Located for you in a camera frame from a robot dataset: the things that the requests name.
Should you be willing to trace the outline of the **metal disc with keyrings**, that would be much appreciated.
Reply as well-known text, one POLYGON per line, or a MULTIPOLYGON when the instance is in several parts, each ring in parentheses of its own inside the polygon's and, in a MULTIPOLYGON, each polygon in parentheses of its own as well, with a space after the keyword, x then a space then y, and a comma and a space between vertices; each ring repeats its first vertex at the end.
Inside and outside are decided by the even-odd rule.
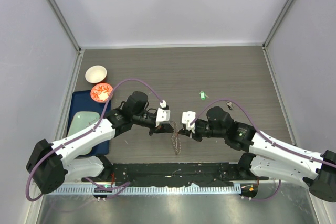
POLYGON ((170 121, 170 125, 173 128, 173 133, 171 137, 172 147, 174 149, 175 155, 180 155, 181 153, 181 140, 179 138, 179 129, 174 121, 170 121))

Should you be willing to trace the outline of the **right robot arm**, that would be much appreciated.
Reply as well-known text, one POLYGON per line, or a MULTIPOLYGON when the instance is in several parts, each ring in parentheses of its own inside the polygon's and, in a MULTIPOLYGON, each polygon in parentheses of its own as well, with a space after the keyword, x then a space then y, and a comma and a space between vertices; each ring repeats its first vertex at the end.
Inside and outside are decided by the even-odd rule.
POLYGON ((198 142, 222 138, 230 148, 243 151, 237 166, 242 179, 255 176, 284 180, 321 200, 335 202, 335 152, 314 152, 277 140, 251 125, 234 121, 219 106, 209 109, 206 117, 202 120, 195 112, 183 112, 179 134, 198 142))

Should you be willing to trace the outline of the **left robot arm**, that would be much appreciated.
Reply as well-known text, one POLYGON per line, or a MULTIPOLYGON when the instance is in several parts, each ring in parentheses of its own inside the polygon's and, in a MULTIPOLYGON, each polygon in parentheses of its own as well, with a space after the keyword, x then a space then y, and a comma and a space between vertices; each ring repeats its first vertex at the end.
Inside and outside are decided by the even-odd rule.
POLYGON ((84 157, 96 145, 109 141, 129 130, 133 125, 149 129, 149 135, 173 133, 170 109, 162 101, 158 109, 150 109, 148 96, 140 91, 104 114, 101 121, 60 140, 39 141, 28 160, 28 183, 34 182, 42 194, 49 194, 64 182, 96 177, 105 182, 112 174, 112 166, 104 156, 84 157))

